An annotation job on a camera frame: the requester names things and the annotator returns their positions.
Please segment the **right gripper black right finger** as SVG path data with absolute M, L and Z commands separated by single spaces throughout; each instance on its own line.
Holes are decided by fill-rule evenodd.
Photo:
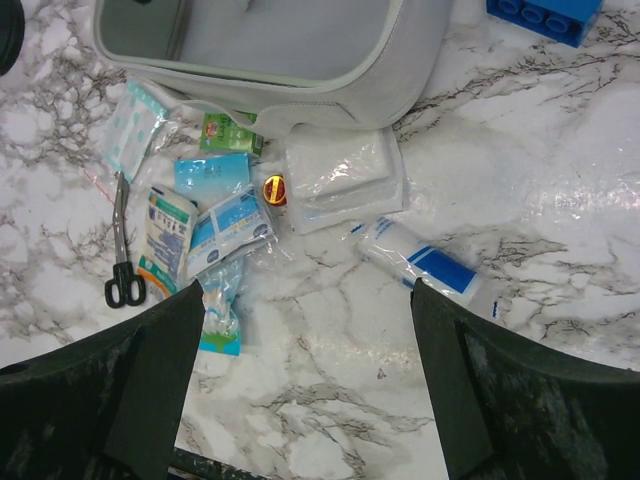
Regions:
M 638 478 L 638 372 L 520 336 L 423 280 L 411 311 L 449 478 Z

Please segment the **cotton swab bag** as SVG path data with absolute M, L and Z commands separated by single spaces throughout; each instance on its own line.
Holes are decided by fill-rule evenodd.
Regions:
M 222 264 L 202 272 L 198 277 L 203 289 L 205 310 L 199 349 L 239 356 L 242 333 L 233 303 L 242 284 L 244 260 Z

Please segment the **white gauze pad pack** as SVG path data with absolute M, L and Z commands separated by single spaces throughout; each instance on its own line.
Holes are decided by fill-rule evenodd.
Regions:
M 345 221 L 402 211 L 408 201 L 394 131 L 300 125 L 284 140 L 288 214 L 308 234 Z

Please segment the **red gold balm tin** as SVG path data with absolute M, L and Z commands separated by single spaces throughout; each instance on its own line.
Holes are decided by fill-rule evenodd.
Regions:
M 269 205 L 284 206 L 287 203 L 284 177 L 280 174 L 269 176 L 263 183 L 262 194 Z

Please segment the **white blue bandage roll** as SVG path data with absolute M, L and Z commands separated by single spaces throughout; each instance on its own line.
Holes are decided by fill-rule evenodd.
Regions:
M 412 289 L 422 281 L 480 317 L 498 317 L 498 293 L 488 279 L 406 226 L 380 217 L 355 226 L 350 239 L 362 259 L 406 287 Z

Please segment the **grey medicine kit case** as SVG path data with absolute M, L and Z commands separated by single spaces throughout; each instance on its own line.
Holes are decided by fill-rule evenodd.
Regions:
M 97 1 L 97 52 L 190 107 L 268 138 L 375 130 L 423 92 L 448 1 Z

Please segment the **green medicine box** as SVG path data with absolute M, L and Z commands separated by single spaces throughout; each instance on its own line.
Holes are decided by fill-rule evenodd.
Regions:
M 213 154 L 242 154 L 259 157 L 263 137 L 247 130 L 222 113 L 206 113 L 203 118 L 200 149 Z

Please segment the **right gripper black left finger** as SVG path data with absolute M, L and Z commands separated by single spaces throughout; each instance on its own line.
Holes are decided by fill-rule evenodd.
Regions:
M 164 479 L 204 319 L 194 282 L 1 370 L 4 479 Z

